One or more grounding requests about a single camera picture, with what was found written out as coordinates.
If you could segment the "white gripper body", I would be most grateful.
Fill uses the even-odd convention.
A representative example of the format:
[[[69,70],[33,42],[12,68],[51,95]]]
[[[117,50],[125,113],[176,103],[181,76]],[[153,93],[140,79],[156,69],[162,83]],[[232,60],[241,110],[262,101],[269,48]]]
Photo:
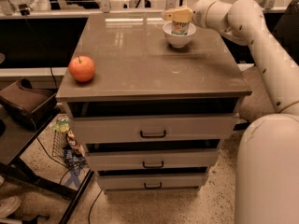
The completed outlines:
[[[201,28],[218,28],[220,15],[216,12],[219,0],[198,0],[192,6],[192,22]]]

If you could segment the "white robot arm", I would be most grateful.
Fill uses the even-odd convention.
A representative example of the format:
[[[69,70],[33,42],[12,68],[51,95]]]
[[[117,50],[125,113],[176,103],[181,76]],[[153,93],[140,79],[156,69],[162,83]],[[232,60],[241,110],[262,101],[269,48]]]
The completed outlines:
[[[166,21],[212,29],[245,45],[271,108],[243,132],[235,171],[235,224],[299,224],[299,66],[271,34],[254,0],[198,0]]]

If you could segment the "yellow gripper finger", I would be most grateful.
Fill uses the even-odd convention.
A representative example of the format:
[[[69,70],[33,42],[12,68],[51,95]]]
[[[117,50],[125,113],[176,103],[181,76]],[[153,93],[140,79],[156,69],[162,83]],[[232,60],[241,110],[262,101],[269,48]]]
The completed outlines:
[[[192,20],[192,10],[188,7],[170,8],[162,12],[165,21],[189,23]]]

